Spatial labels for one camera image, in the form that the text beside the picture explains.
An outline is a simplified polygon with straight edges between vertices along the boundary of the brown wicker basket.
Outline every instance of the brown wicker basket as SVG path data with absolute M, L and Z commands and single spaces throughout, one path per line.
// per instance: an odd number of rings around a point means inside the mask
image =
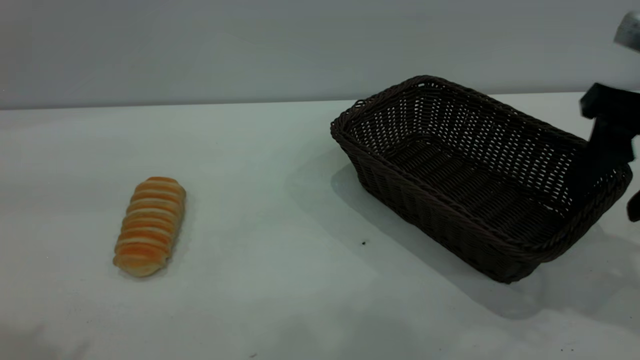
M 583 139 L 431 76 L 356 102 L 331 133 L 369 193 L 506 283 L 569 249 L 632 178 L 625 165 L 572 199 L 564 175 Z

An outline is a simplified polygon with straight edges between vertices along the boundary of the glazed bread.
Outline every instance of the glazed bread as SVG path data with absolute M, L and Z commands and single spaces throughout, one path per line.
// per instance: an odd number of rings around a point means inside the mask
M 122 220 L 113 264 L 144 277 L 164 267 L 184 216 L 186 192 L 169 177 L 150 177 L 136 187 Z

